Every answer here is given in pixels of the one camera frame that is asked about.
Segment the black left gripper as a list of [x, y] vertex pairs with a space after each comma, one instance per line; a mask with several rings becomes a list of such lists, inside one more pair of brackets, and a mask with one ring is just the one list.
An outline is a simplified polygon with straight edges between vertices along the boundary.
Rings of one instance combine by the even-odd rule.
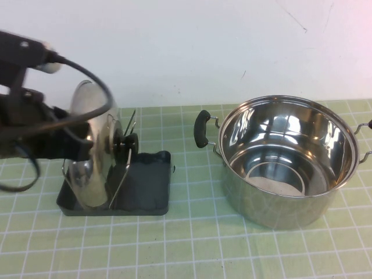
[[39, 91], [10, 87], [7, 94], [1, 94], [1, 159], [88, 160], [91, 129], [87, 122], [60, 130], [35, 129], [69, 116], [66, 110], [48, 106]]

